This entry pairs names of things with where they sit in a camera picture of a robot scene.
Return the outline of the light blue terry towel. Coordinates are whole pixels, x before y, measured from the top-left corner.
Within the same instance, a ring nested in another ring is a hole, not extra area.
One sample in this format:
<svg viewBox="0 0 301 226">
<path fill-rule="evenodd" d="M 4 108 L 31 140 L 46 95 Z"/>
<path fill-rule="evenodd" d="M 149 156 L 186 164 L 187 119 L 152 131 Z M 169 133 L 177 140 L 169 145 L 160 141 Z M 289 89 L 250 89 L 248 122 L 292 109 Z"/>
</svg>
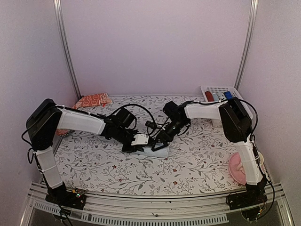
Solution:
<svg viewBox="0 0 301 226">
<path fill-rule="evenodd" d="M 135 154 L 149 156 L 149 157 L 158 157 L 158 158 L 167 158 L 169 156 L 170 150 L 169 147 L 164 147 L 157 151 L 153 151 L 151 147 L 145 146 L 142 151 L 136 151 Z"/>
</svg>

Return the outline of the orange patterned towel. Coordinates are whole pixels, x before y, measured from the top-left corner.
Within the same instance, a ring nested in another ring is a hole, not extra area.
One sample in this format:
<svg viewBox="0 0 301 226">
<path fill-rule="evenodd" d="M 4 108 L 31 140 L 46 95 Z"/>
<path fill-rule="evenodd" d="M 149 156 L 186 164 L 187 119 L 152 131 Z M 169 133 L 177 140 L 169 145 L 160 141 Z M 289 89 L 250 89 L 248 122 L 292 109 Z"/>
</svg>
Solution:
<svg viewBox="0 0 301 226">
<path fill-rule="evenodd" d="M 105 107 L 106 105 L 113 104 L 113 101 L 108 96 L 107 93 L 100 93 L 100 94 L 93 94 L 83 96 L 72 108 L 79 109 L 81 107 L 95 107 L 95 106 L 102 106 Z"/>
</svg>

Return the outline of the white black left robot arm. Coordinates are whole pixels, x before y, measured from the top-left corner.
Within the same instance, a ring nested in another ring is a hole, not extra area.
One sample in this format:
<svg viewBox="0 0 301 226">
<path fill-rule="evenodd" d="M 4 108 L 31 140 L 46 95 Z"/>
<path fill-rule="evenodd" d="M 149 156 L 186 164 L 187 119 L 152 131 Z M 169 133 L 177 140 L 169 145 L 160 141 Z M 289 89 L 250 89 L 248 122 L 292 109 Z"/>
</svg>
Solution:
<svg viewBox="0 0 301 226">
<path fill-rule="evenodd" d="M 68 192 L 59 173 L 54 151 L 53 139 L 74 130 L 99 135 L 120 142 L 126 153 L 142 150 L 149 136 L 140 134 L 129 126 L 136 117 L 127 109 L 121 108 L 117 114 L 109 116 L 93 114 L 63 105 L 52 99 L 45 99 L 26 121 L 27 143 L 33 151 L 38 170 L 43 175 L 48 195 L 59 204 L 66 204 L 74 194 Z"/>
</svg>

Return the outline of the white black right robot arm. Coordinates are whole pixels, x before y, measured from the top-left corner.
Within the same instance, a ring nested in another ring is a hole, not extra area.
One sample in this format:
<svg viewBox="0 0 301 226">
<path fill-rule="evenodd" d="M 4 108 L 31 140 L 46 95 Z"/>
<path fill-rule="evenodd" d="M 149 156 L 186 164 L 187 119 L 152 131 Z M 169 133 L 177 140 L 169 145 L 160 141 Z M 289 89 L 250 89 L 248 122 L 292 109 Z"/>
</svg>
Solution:
<svg viewBox="0 0 301 226">
<path fill-rule="evenodd" d="M 230 195 L 229 200 L 244 201 L 254 205 L 257 201 L 267 201 L 265 186 L 268 183 L 265 173 L 260 166 L 260 156 L 255 145 L 252 119 L 244 108 L 244 100 L 233 97 L 218 102 L 186 101 L 181 105 L 170 101 L 163 107 L 163 113 L 170 119 L 167 126 L 161 128 L 151 147 L 156 152 L 173 141 L 174 137 L 192 119 L 220 120 L 225 137 L 234 144 L 241 159 L 246 176 L 246 192 L 241 195 Z"/>
</svg>

